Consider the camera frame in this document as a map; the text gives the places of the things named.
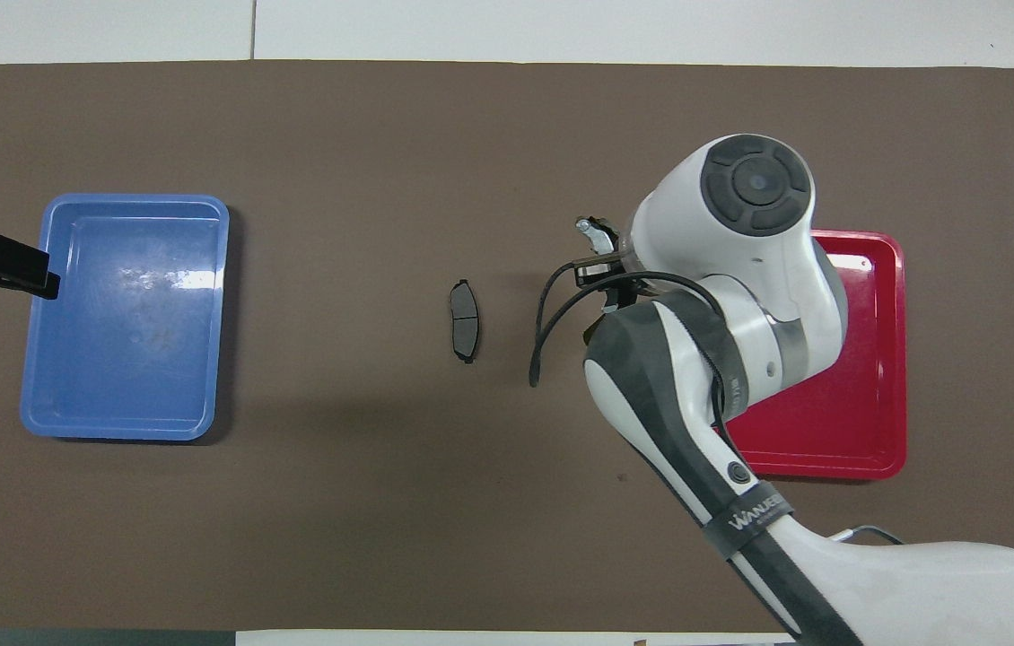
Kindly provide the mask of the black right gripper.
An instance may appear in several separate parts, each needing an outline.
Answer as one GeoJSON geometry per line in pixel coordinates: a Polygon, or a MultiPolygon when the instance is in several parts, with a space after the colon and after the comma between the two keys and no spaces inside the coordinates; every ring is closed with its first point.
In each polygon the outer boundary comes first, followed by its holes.
{"type": "Polygon", "coordinates": [[[653,297],[653,289],[646,281],[622,273],[622,258],[580,258],[575,261],[576,286],[585,289],[596,284],[596,291],[604,294],[604,305],[600,308],[602,315],[633,306],[640,298],[653,297]]]}

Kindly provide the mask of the curved brake shoe silver web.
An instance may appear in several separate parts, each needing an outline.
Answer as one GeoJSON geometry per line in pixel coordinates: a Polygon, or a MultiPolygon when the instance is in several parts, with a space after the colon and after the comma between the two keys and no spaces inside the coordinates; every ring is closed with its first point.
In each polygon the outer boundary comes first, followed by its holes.
{"type": "Polygon", "coordinates": [[[575,229],[582,234],[596,255],[615,253],[619,242],[619,232],[606,218],[593,216],[580,217],[575,221],[575,229]]]}

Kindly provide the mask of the grey brake pad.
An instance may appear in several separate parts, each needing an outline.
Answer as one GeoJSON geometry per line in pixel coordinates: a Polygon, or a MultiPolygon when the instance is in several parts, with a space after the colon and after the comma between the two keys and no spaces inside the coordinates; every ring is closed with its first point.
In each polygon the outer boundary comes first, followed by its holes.
{"type": "Polygon", "coordinates": [[[467,279],[460,279],[449,293],[452,351],[461,362],[474,363],[481,344],[481,311],[467,279]]]}

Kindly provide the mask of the brown table mat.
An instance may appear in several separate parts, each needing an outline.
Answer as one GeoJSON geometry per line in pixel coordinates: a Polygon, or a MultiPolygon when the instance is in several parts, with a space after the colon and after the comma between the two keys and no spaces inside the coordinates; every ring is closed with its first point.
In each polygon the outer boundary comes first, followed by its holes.
{"type": "Polygon", "coordinates": [[[1014,71],[0,65],[4,236],[71,192],[232,213],[196,444],[32,436],[31,299],[0,290],[0,628],[776,630],[590,400],[596,300],[527,380],[575,218],[741,131],[805,156],[818,226],[906,254],[904,470],[781,482],[798,520],[1014,548],[1014,71]]]}

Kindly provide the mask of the blue plastic tray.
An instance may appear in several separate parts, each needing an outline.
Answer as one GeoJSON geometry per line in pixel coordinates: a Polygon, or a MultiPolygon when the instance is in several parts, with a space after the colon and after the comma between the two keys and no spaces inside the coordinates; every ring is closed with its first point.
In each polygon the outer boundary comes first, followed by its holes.
{"type": "Polygon", "coordinates": [[[22,399],[35,436],[194,441],[214,421],[231,213],[207,195],[69,195],[39,246],[22,399]]]}

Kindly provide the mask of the red plastic tray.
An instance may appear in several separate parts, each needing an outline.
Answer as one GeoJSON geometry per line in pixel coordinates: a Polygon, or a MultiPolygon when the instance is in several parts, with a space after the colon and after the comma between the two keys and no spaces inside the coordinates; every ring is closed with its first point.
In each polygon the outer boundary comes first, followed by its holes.
{"type": "Polygon", "coordinates": [[[906,267],[891,237],[817,230],[848,297],[846,343],[827,371],[729,422],[758,474],[881,481],[906,465],[906,267]]]}

